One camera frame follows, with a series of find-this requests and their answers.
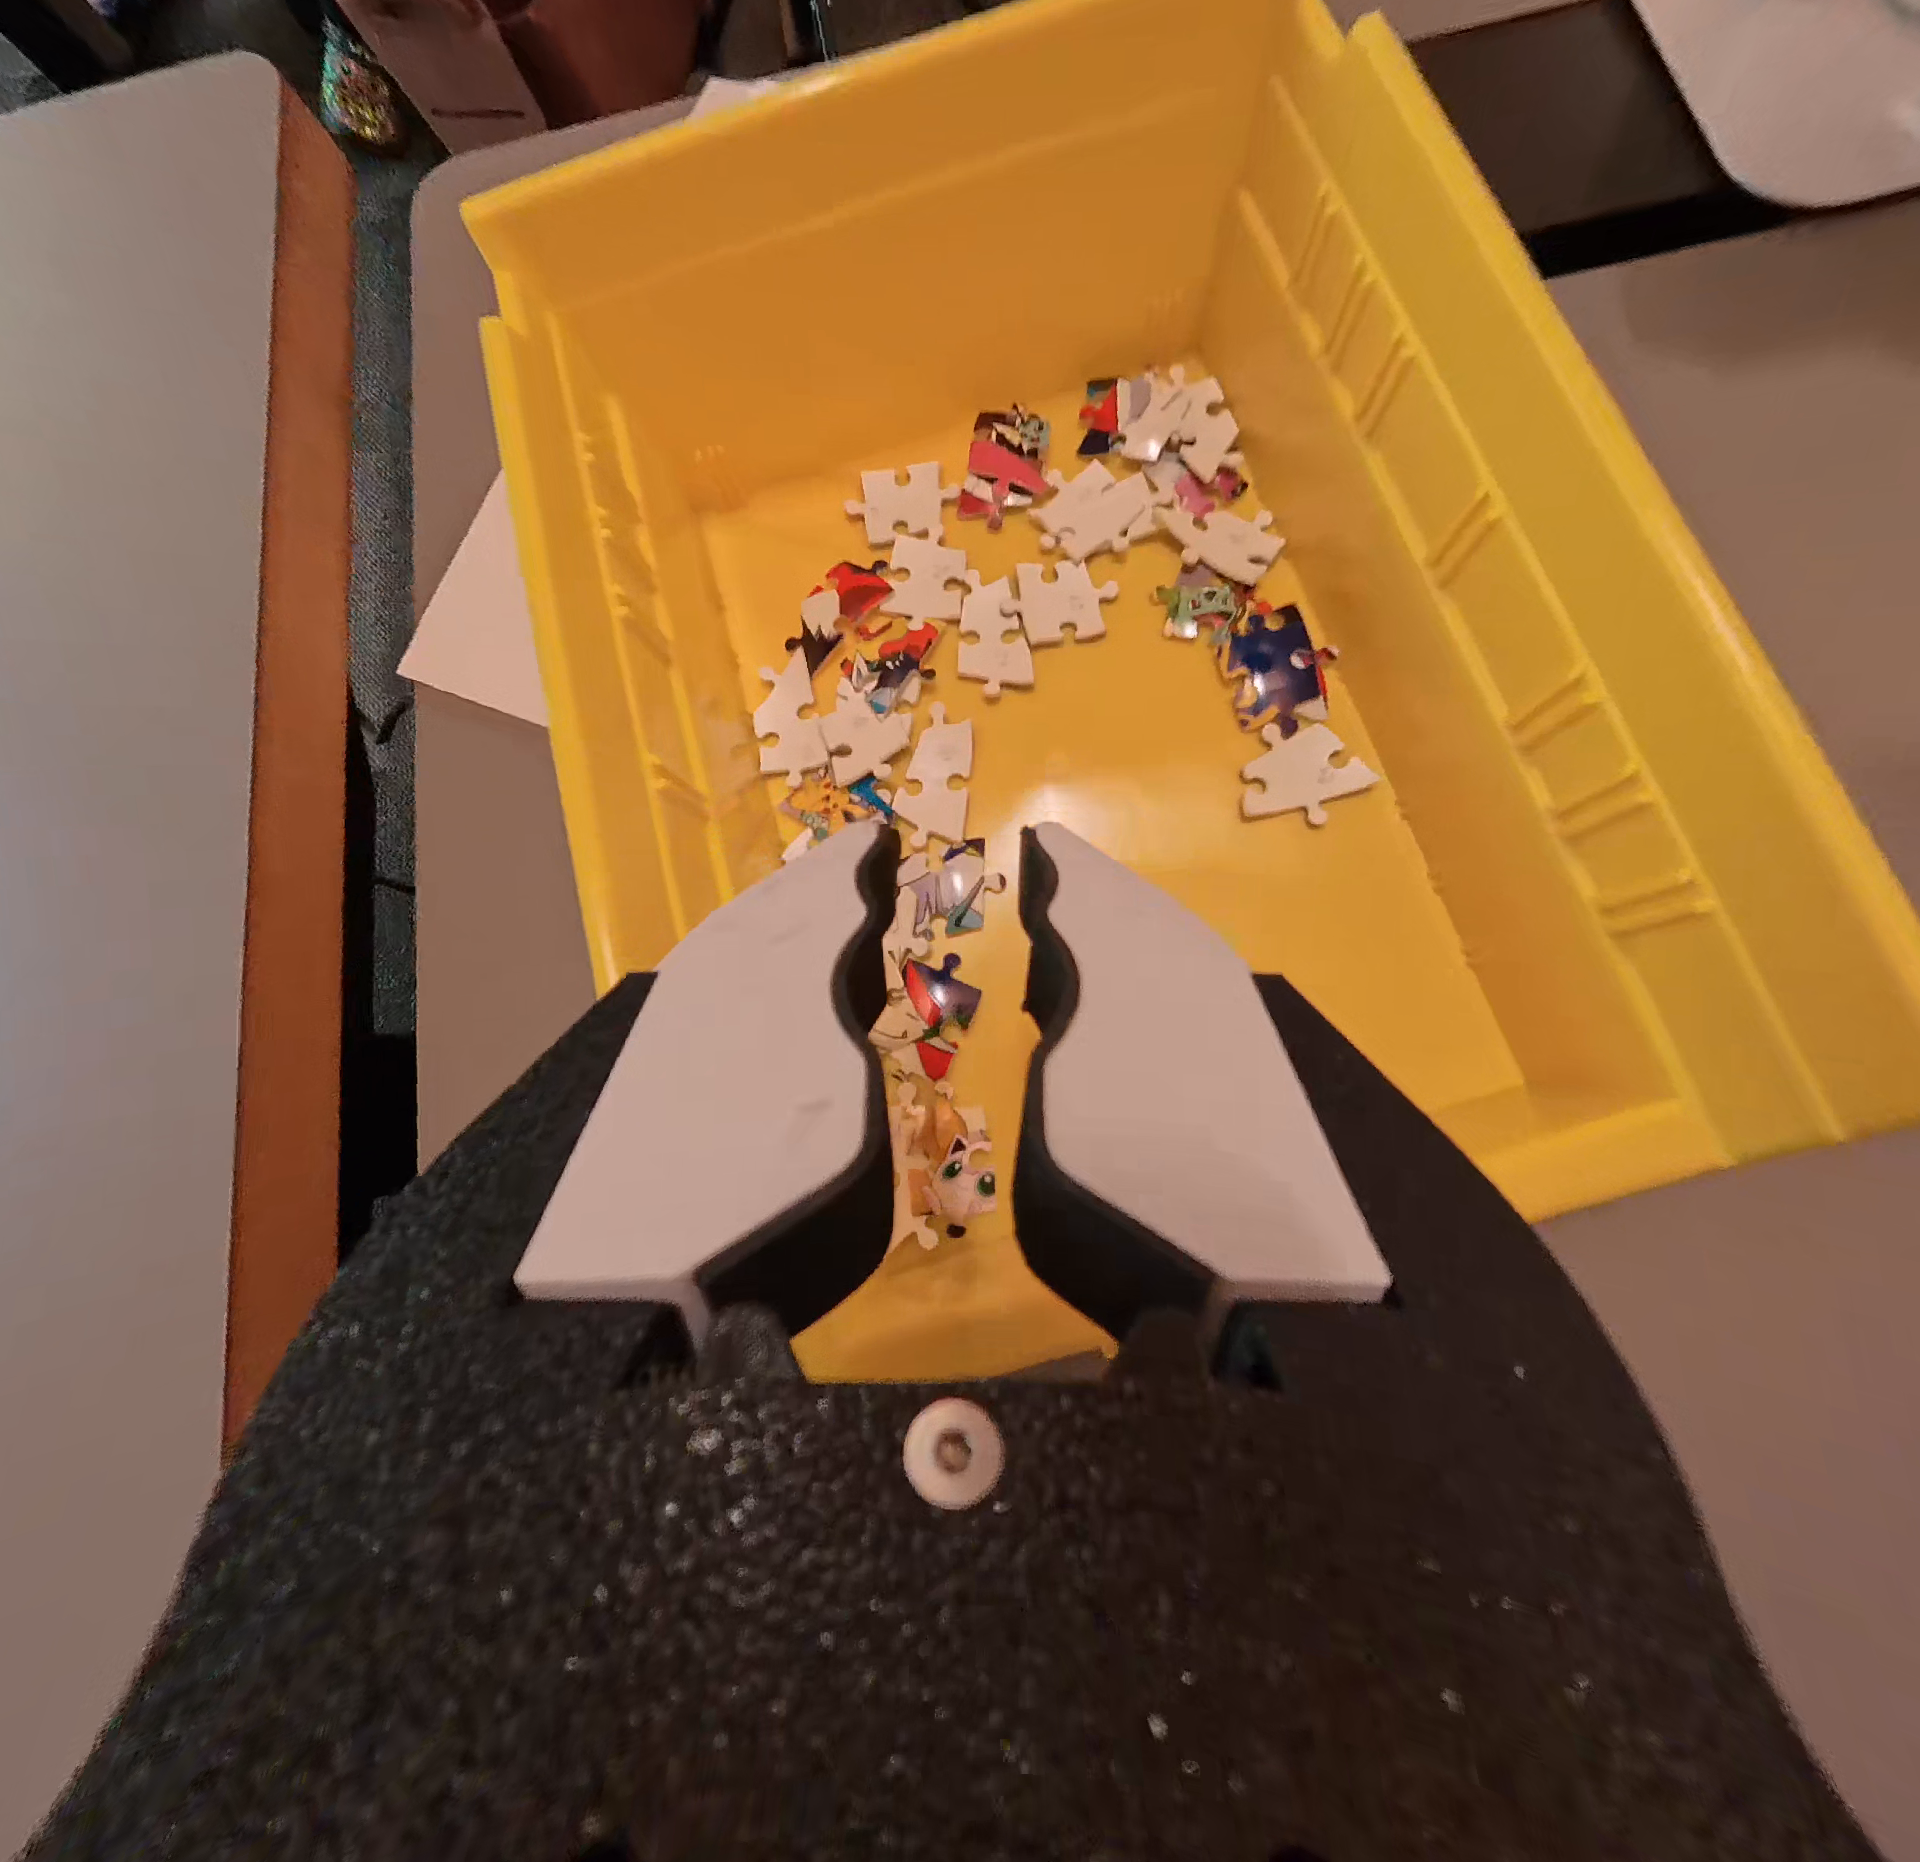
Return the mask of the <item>white paper sheet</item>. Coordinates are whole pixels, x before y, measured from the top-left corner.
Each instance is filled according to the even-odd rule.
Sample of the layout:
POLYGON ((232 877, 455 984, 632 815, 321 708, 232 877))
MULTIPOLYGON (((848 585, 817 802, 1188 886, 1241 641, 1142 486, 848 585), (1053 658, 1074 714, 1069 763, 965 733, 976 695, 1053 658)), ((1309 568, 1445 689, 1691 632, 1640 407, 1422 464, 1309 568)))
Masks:
POLYGON ((548 725, 506 483, 498 473, 397 673, 413 686, 548 725))

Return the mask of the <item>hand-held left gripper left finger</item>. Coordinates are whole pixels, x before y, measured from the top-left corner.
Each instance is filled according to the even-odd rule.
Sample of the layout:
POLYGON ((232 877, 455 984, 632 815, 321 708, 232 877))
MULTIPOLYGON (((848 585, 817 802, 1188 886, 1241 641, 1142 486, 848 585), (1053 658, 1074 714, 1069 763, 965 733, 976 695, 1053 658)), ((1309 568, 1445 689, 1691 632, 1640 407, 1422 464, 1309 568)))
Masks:
POLYGON ((526 1300, 735 1304, 809 1329, 885 1258, 893 1162, 870 1028, 900 842, 885 820, 743 889, 647 977, 516 1267, 526 1300))

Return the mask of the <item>heap of printed puzzle pieces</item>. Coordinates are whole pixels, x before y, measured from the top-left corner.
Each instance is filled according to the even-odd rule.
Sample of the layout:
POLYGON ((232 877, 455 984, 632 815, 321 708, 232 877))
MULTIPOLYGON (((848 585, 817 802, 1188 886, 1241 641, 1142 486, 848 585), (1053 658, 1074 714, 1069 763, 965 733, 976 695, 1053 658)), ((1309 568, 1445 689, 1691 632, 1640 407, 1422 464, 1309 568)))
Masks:
POLYGON ((1158 535, 1174 553, 1151 590, 1160 632, 1210 655, 1236 728, 1258 741, 1241 816, 1321 828, 1331 802, 1383 783, 1331 731, 1337 649, 1263 589, 1283 535, 1241 504, 1241 424, 1221 382, 1184 366, 1094 378, 1075 421, 1066 463, 1052 415, 1011 402, 976 415, 955 475, 937 457, 865 471, 846 514, 871 557, 824 574, 782 664, 761 670, 752 738, 791 828, 782 864, 853 823, 891 826, 909 848, 913 946, 978 931, 1001 889, 971 832, 973 724, 929 691, 1033 691, 1042 651, 1109 634, 1119 589, 1096 565, 1158 535))

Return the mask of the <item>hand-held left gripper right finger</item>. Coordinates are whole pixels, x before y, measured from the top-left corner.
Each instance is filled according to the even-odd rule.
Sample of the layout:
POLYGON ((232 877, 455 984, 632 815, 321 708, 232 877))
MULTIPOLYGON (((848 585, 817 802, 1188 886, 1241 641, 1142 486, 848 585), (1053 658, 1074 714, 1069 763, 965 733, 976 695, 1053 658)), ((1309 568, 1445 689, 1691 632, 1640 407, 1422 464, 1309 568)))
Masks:
POLYGON ((1057 820, 1023 829, 1025 1262, 1115 1344, 1248 1303, 1387 1298, 1387 1260, 1255 971, 1212 924, 1057 820))

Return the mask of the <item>white rounded board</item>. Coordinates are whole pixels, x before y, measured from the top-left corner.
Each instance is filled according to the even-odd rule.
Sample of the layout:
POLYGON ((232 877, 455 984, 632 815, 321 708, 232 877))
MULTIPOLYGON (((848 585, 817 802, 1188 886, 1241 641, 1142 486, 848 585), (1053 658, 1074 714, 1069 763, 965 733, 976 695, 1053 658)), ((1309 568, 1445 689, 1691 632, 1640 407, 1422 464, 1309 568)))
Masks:
POLYGON ((1628 0, 1719 167, 1790 210, 1918 189, 1918 0, 1628 0))

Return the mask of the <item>yellow plastic bin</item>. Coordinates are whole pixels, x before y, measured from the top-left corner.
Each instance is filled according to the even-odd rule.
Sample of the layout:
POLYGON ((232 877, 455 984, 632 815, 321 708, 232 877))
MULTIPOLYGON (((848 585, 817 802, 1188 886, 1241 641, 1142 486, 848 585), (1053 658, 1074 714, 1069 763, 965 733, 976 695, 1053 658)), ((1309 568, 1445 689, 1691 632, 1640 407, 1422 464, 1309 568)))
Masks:
POLYGON ((1236 676, 1109 632, 973 722, 1277 971, 1529 1221, 1916 1123, 1916 913, 1412 61, 1321 0, 1025 0, 475 197, 491 407, 599 990, 774 871, 763 668, 846 516, 1020 401, 1184 366, 1383 786, 1244 818, 1236 676))

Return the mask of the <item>tan cat puzzle piece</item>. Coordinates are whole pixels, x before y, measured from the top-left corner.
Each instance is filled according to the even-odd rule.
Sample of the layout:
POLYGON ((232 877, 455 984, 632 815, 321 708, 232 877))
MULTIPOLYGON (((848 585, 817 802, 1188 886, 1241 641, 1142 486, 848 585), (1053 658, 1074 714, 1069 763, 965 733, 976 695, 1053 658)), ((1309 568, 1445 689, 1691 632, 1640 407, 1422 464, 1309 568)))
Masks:
POLYGON ((987 1115, 945 1089, 903 1082, 891 1105, 896 1172, 893 1238, 934 1250, 995 1212, 995 1162, 987 1115))

